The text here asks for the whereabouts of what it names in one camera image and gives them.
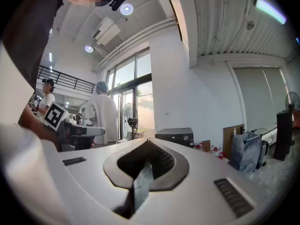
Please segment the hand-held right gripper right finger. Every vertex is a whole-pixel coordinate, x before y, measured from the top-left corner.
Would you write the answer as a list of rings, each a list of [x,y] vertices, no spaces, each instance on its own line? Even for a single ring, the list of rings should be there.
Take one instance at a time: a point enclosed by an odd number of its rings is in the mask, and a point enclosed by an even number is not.
[[[149,192],[131,217],[138,225],[254,225],[272,212],[272,197],[225,161],[196,149],[158,140],[182,154],[189,162],[189,173],[172,191]],[[237,218],[214,181],[227,179],[254,207]]]

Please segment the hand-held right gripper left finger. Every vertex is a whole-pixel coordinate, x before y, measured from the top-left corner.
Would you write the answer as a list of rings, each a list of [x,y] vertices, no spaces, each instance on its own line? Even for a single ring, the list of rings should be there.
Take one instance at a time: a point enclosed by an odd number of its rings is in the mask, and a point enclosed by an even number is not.
[[[134,212],[131,193],[103,171],[106,147],[58,153],[18,125],[0,124],[0,167],[13,194],[44,225],[148,225]]]

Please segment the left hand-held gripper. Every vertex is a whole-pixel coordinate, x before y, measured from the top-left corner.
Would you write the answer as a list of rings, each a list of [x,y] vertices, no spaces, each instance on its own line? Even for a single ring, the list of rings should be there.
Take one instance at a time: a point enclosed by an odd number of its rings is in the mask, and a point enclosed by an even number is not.
[[[46,114],[43,117],[43,122],[47,125],[47,130],[51,134],[57,150],[75,150],[78,139],[76,135],[81,137],[95,137],[105,134],[105,129],[102,127],[76,126],[70,122],[68,112],[55,102],[52,102]]]

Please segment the dark grey washing machine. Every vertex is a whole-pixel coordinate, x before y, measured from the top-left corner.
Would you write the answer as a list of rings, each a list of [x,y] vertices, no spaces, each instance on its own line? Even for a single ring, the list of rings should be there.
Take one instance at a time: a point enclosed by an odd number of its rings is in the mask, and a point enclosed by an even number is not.
[[[177,143],[186,147],[194,147],[194,136],[192,128],[166,128],[155,133],[155,138]]]

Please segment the person's left forearm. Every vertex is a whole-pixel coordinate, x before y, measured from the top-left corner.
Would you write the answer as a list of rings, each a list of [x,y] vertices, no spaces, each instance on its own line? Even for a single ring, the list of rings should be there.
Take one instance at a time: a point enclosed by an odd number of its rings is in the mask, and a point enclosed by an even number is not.
[[[54,143],[56,150],[59,152],[59,142],[56,132],[40,121],[32,112],[27,104],[19,118],[18,124],[34,132],[41,140],[48,140]]]

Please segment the black standing fan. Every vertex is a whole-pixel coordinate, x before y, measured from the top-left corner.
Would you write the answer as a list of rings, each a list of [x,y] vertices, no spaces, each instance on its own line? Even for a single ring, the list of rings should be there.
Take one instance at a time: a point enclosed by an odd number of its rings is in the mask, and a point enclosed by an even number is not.
[[[125,140],[133,140],[138,130],[137,110],[132,103],[127,103],[122,110],[122,135]]]
[[[289,92],[285,98],[285,107],[289,111],[300,111],[300,97],[295,92]]]

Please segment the black balcony railing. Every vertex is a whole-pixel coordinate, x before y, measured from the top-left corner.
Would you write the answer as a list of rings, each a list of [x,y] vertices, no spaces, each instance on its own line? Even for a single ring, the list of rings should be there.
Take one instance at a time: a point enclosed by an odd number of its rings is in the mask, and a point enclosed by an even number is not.
[[[44,83],[49,79],[53,80],[54,85],[60,85],[89,94],[93,93],[95,87],[95,84],[91,82],[40,65],[38,68],[37,80]]]

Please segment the grey plastic bag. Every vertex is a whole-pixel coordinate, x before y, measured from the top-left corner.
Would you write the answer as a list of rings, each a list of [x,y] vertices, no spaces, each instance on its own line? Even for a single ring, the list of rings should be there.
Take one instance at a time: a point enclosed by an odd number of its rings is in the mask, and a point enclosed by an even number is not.
[[[245,132],[232,138],[229,165],[242,173],[251,173],[256,169],[261,148],[261,137]]]

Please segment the brown cardboard sheet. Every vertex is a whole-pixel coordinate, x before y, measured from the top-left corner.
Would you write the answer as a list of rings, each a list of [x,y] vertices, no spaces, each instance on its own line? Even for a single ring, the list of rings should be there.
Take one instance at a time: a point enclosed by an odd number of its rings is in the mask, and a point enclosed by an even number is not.
[[[233,138],[233,130],[236,128],[237,135],[243,134],[245,131],[245,125],[235,125],[233,127],[223,128],[223,152],[226,153],[226,158],[230,160],[231,156],[231,146]]]

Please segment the silver suitcase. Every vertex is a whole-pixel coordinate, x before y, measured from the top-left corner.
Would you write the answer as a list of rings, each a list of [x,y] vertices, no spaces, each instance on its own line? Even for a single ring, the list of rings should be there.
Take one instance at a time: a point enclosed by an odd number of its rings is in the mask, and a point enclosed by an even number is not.
[[[262,140],[261,147],[260,147],[260,155],[256,164],[256,169],[259,169],[261,166],[266,165],[269,146],[270,144],[267,141]]]

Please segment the white ceiling pipes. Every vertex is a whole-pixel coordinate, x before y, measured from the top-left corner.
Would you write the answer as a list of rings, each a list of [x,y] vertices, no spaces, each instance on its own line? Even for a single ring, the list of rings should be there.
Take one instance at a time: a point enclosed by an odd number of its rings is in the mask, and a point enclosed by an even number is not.
[[[131,51],[135,47],[139,46],[140,44],[145,43],[150,37],[153,35],[156,35],[157,33],[168,29],[173,26],[177,26],[177,21],[175,18],[167,18],[165,20],[162,20],[160,22],[157,22],[140,32],[134,34],[124,42],[122,42],[120,45],[116,46],[110,53],[108,53],[99,63],[98,65],[92,69],[93,73],[98,73],[102,71],[104,68],[109,66],[112,62],[117,60],[122,55],[125,55],[125,53]]]

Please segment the white roller blind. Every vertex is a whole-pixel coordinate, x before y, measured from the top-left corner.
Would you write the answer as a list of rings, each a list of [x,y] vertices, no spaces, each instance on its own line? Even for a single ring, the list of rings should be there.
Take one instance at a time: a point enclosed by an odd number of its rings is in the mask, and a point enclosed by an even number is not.
[[[272,103],[271,107],[274,117],[271,129],[273,129],[277,127],[277,114],[285,110],[285,98],[287,96],[287,90],[285,81],[279,68],[264,67],[262,70],[270,90]]]
[[[261,68],[235,68],[242,92],[247,130],[256,129],[258,133],[274,128],[274,111],[270,89]]]

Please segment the person's black shirt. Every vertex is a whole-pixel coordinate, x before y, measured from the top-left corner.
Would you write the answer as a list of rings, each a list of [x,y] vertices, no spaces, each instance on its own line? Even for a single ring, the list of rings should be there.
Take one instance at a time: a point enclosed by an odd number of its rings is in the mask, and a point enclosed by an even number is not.
[[[38,68],[63,0],[22,0],[3,34],[4,46],[24,79],[36,87]]]

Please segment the long ceiling light tube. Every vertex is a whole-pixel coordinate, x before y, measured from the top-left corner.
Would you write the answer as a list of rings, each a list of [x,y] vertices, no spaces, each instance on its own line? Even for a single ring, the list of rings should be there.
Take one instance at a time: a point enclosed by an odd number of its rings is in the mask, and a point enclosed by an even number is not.
[[[284,25],[286,23],[286,16],[279,12],[275,7],[265,0],[255,0],[254,5],[261,11],[267,13],[274,19],[276,19],[280,24]]]

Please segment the tall glass window wall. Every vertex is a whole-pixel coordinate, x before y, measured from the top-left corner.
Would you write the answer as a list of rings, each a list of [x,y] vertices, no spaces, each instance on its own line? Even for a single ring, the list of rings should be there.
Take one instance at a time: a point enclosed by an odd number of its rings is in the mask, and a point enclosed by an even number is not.
[[[120,141],[122,135],[122,110],[132,103],[137,110],[138,130],[136,138],[154,136],[154,98],[151,76],[150,48],[136,52],[107,71],[108,95],[115,102],[118,118],[117,128]]]

